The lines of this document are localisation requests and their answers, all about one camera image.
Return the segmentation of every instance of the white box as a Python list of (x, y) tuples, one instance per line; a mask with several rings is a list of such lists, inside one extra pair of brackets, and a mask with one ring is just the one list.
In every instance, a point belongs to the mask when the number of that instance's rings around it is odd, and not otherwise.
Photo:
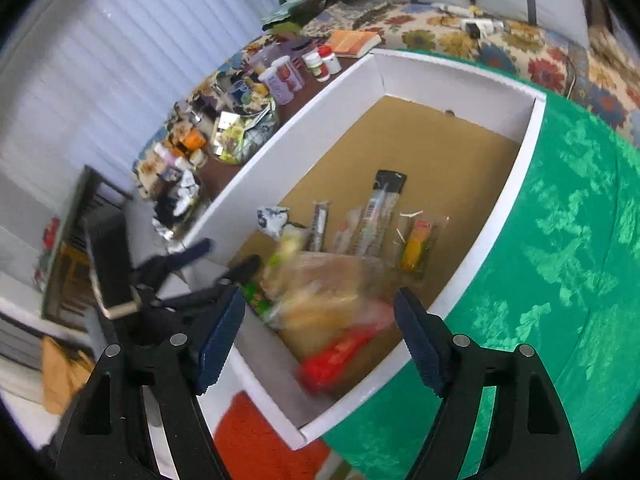
[[(456, 116), (520, 144), (489, 218), (452, 278), (429, 307), (446, 317), (494, 245), (516, 199), (538, 141), (546, 96), (477, 66), (438, 57), (373, 50), (326, 86), (238, 173), (184, 241), (215, 240), (214, 259), (226, 264), (255, 231), (255, 212), (277, 204), (382, 96)], [(320, 437), (389, 381), (410, 359), (400, 343), (337, 402), (312, 397), (294, 376), (298, 362), (260, 320), (247, 314), (229, 355), (242, 386), (283, 440), (298, 449)]]

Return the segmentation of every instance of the red cloth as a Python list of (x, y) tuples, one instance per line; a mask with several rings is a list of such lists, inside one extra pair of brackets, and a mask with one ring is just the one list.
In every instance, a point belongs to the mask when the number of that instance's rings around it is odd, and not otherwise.
[(313, 480), (329, 455), (321, 440), (290, 450), (244, 392), (234, 397), (214, 442), (233, 480)]

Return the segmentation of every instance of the red bottle cap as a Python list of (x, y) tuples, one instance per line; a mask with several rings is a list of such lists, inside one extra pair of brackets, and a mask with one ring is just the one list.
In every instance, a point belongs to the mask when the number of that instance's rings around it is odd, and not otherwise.
[(333, 52), (334, 51), (331, 50), (329, 45), (321, 45), (318, 47), (318, 54), (320, 54), (320, 57), (330, 56)]

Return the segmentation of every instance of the metal screw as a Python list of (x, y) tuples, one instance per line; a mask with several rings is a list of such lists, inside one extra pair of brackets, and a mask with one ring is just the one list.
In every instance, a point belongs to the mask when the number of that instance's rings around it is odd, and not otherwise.
[(183, 333), (173, 334), (171, 339), (169, 339), (169, 343), (174, 346), (182, 346), (187, 342), (187, 336)]
[(467, 346), (469, 346), (469, 343), (471, 343), (471, 339), (469, 339), (464, 334), (456, 334), (455, 336), (453, 336), (453, 342), (457, 346), (462, 346), (462, 348), (466, 348)]
[(524, 355), (524, 357), (533, 357), (536, 351), (533, 349), (533, 346), (520, 345), (520, 353)]
[(107, 357), (116, 357), (120, 353), (120, 345), (109, 345), (104, 349), (104, 354)]

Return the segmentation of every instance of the bottle with red cap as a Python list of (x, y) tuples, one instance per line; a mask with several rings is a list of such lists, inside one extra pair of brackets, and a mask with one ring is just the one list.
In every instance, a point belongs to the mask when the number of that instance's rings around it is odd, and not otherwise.
[(331, 50), (331, 47), (327, 44), (321, 45), (318, 47), (318, 54), (320, 54), (320, 58), (322, 62), (326, 65), (329, 70), (329, 74), (337, 74), (342, 70), (340, 66), (340, 60), (334, 54), (334, 51)]

